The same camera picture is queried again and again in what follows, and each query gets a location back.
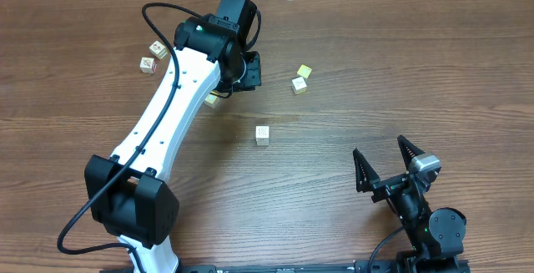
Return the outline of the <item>yellow block letter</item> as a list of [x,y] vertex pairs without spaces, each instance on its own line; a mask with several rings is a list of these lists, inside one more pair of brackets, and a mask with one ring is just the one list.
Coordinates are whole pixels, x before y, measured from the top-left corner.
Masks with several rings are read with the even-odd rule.
[[220,101],[220,97],[214,95],[214,94],[209,94],[205,99],[204,99],[204,104],[209,106],[210,108],[212,109],[215,109],[216,106],[219,104],[219,101]]

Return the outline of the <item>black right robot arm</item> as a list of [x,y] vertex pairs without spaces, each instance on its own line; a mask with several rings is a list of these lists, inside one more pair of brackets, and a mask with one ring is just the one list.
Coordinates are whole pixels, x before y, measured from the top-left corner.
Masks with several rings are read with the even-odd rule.
[[[365,156],[353,150],[356,190],[371,192],[373,202],[386,201],[400,220],[400,227],[386,236],[373,250],[368,261],[356,262],[366,272],[468,272],[464,252],[466,217],[454,208],[432,210],[424,197],[441,171],[441,161],[416,147],[406,137],[397,137],[406,171],[382,180]],[[404,231],[412,249],[399,252],[394,260],[379,262],[380,249]]]

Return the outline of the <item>letter B wooden block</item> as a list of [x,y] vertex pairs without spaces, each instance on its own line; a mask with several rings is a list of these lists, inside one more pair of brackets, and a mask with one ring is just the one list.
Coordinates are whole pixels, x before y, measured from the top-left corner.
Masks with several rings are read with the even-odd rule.
[[270,127],[266,125],[257,126],[255,140],[258,146],[268,146],[270,144]]

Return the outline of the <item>yellow topped acorn block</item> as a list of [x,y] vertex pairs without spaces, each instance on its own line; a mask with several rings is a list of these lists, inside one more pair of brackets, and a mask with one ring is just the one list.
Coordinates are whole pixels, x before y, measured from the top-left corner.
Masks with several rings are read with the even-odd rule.
[[301,64],[298,71],[297,71],[297,74],[304,78],[304,79],[307,79],[310,75],[311,75],[311,72],[312,72],[312,68],[304,65],[304,64]]

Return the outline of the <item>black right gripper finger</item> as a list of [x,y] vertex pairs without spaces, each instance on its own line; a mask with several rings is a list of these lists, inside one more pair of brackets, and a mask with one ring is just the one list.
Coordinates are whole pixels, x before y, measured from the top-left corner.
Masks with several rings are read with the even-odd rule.
[[421,170],[421,156],[424,155],[425,152],[422,149],[416,147],[404,135],[400,135],[397,137],[397,143],[399,145],[401,155],[406,166],[406,170]]
[[358,192],[373,190],[373,185],[380,182],[380,176],[358,149],[353,150],[353,158],[355,162],[356,190]]

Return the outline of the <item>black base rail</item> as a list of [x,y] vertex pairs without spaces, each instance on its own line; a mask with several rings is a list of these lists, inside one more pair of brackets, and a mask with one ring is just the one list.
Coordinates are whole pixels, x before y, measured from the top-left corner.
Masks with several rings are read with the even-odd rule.
[[[435,268],[430,265],[421,265],[417,272],[460,272],[469,273],[471,268],[466,260],[458,262],[459,268],[453,269],[452,265],[444,265],[444,268]],[[183,273],[366,273],[368,267],[368,260],[357,260],[351,264],[321,264],[321,265],[257,265],[257,266],[231,266],[231,267],[216,267],[214,265],[179,265],[177,272]],[[134,268],[128,267],[116,270],[101,270],[101,273],[133,273]],[[394,260],[374,260],[372,262],[371,271],[373,273],[394,273],[394,272],[408,272],[397,268]]]

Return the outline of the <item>wooden block red picture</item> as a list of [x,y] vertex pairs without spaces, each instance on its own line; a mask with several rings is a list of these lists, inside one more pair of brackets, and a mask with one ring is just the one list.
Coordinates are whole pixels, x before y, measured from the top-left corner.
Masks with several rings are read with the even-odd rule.
[[164,44],[162,44],[160,41],[154,41],[150,47],[149,51],[151,54],[153,54],[157,59],[163,59],[166,57],[166,55],[169,53],[168,49],[165,47]]

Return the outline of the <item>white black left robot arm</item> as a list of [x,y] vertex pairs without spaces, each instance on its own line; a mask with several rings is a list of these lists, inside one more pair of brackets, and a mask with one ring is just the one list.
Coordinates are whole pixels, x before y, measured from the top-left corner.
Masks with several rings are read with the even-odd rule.
[[221,0],[214,14],[192,13],[167,44],[169,66],[131,133],[108,158],[84,169],[94,220],[117,236],[130,272],[178,272],[169,234],[179,201],[168,186],[174,158],[201,104],[213,92],[227,99],[261,84],[259,54],[248,40],[261,22],[250,0]]

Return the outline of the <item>wooden block crossed picture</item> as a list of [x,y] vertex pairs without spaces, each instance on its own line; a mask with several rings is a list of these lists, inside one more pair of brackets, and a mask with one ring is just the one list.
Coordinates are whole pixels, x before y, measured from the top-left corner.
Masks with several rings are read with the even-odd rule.
[[154,74],[157,70],[157,63],[154,58],[142,57],[139,67],[143,73]]

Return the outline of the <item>scissors picture wooden block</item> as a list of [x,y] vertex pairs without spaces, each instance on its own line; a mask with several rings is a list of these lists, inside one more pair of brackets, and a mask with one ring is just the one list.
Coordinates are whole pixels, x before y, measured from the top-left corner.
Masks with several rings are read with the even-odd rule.
[[307,84],[303,77],[294,78],[291,80],[292,89],[295,95],[302,94],[307,91]]

